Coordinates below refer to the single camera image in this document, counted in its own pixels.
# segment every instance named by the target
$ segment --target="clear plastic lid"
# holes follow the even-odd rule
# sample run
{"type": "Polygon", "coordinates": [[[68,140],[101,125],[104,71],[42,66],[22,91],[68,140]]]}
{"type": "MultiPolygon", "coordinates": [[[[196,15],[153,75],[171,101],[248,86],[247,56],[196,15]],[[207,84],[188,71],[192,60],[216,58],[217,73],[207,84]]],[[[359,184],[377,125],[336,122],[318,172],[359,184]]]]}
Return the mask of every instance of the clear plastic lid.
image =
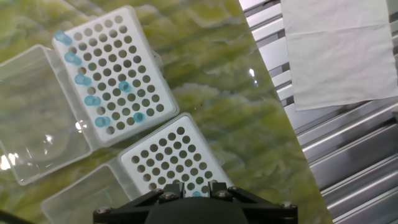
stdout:
{"type": "Polygon", "coordinates": [[[45,200],[42,211],[51,223],[93,223],[97,208],[118,208],[138,196],[132,180],[112,159],[45,200]]]}
{"type": "Polygon", "coordinates": [[[0,66],[0,147],[21,185],[91,154],[56,79],[62,72],[41,45],[0,66]]]}

